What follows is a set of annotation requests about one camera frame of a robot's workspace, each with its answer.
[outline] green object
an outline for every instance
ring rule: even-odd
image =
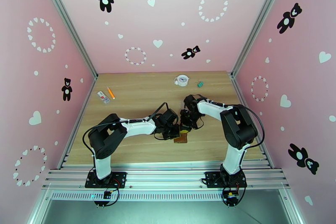
[[[200,88],[200,87],[202,87],[202,86],[203,86],[203,84],[204,84],[204,83],[203,83],[203,81],[199,81],[199,82],[198,82],[198,84],[197,84],[197,87],[199,87],[199,88]]]

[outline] wooden table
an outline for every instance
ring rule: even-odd
[[[190,77],[186,87],[176,86],[172,73],[109,73],[100,74],[90,96],[83,119],[75,137],[66,165],[91,164],[89,150],[82,143],[83,133],[97,125],[111,113],[122,118],[142,118],[152,114],[163,102],[167,102],[177,114],[183,100],[189,94],[201,94],[216,102],[239,103],[227,72],[187,72]],[[197,87],[197,81],[204,82]],[[106,86],[115,95],[112,100]],[[111,102],[104,104],[97,96],[103,91]],[[228,143],[220,121],[206,116],[204,126],[188,133],[188,143],[173,140],[159,141],[153,135],[137,135],[125,138],[112,154],[112,163],[142,163],[167,161],[212,161],[224,160]],[[245,159],[260,159],[259,147],[249,149]]]

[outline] black mounting bracket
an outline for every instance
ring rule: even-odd
[[[109,176],[103,180],[98,180],[96,178],[96,172],[91,171],[87,175],[87,180],[85,182],[85,188],[125,188],[126,183],[126,172],[111,172]]]

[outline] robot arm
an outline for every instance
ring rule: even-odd
[[[196,99],[193,95],[189,95],[184,99],[187,109],[180,112],[181,126],[188,131],[192,128],[198,129],[197,121],[205,115],[221,121],[228,142],[223,168],[227,175],[234,175],[240,171],[244,152],[257,136],[257,129],[241,104],[225,105],[198,96]]]
[[[166,105],[167,110],[163,114],[158,113],[164,105]],[[98,182],[109,183],[111,154],[124,138],[141,134],[162,134],[162,140],[173,139],[180,136],[177,122],[177,114],[169,109],[167,103],[163,103],[150,116],[141,119],[119,118],[115,113],[107,116],[88,134],[90,146],[94,151],[95,173]]]

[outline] white heart decal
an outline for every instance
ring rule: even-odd
[[[280,100],[280,106],[288,108],[291,106],[291,101],[288,100],[286,95],[282,95],[281,100]]]
[[[304,197],[304,200],[308,203],[308,204],[310,204],[311,206],[313,205],[313,203],[312,203],[312,199],[311,199],[311,197],[310,196],[305,196]]]
[[[30,125],[37,125],[37,124],[40,124],[41,122],[42,122],[42,120],[41,120],[41,114],[40,114],[40,112],[39,111],[35,111],[33,113],[33,117],[31,117],[29,119],[29,124]]]
[[[321,64],[327,62],[329,59],[331,59],[331,54],[330,53],[326,54],[324,51],[321,51],[319,59]]]
[[[155,0],[147,0],[147,3],[148,3],[150,6],[154,7],[154,5],[155,5]]]
[[[160,48],[162,45],[163,41],[162,40],[154,40],[153,44],[155,47]]]

